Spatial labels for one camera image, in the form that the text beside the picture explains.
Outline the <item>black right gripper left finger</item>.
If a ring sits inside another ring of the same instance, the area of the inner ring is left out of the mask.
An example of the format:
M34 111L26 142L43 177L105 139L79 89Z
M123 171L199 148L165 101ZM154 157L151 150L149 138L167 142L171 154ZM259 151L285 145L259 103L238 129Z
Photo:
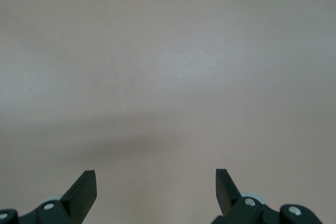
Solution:
M22 216L15 209L2 209L1 223L83 223L96 199L96 173L86 170L60 199L48 200Z

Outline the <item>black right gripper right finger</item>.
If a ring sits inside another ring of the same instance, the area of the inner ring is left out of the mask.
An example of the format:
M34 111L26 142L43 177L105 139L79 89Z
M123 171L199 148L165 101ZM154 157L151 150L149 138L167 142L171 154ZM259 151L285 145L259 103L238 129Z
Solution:
M222 214L213 223L322 224L302 205L286 204L275 211L253 196L242 196L226 169L216 170L216 198Z

